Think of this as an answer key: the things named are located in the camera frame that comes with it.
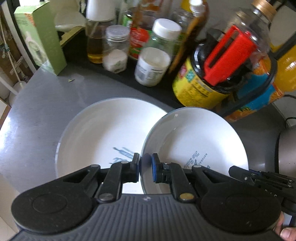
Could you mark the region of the person's right hand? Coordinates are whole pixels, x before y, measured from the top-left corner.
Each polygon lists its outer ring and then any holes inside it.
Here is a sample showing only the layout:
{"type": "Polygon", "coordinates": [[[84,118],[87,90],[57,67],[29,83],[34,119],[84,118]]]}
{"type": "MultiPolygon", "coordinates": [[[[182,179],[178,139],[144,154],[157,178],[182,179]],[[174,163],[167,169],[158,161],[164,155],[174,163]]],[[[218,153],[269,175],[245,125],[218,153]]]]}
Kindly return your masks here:
{"type": "Polygon", "coordinates": [[[285,241],[295,241],[296,240],[296,229],[295,227],[286,227],[283,228],[283,223],[285,217],[283,212],[281,212],[280,217],[275,225],[273,231],[285,241]]]}

